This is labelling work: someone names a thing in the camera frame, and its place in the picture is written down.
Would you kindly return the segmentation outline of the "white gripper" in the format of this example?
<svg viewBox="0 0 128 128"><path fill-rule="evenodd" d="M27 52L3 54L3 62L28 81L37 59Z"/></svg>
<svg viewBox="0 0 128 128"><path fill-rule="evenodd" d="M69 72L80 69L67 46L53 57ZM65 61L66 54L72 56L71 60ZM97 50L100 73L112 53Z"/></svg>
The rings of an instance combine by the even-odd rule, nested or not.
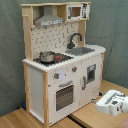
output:
<svg viewBox="0 0 128 128"><path fill-rule="evenodd" d="M95 103L97 111L117 116L123 112L125 94L117 90L109 90L98 102Z"/></svg>

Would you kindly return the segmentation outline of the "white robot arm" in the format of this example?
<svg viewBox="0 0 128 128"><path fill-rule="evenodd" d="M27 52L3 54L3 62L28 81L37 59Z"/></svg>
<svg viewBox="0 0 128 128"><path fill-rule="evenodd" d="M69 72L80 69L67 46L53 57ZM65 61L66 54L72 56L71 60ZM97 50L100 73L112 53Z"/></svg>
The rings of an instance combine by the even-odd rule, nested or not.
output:
<svg viewBox="0 0 128 128"><path fill-rule="evenodd" d="M109 90L96 104L96 110L117 116L128 113L128 96L117 90Z"/></svg>

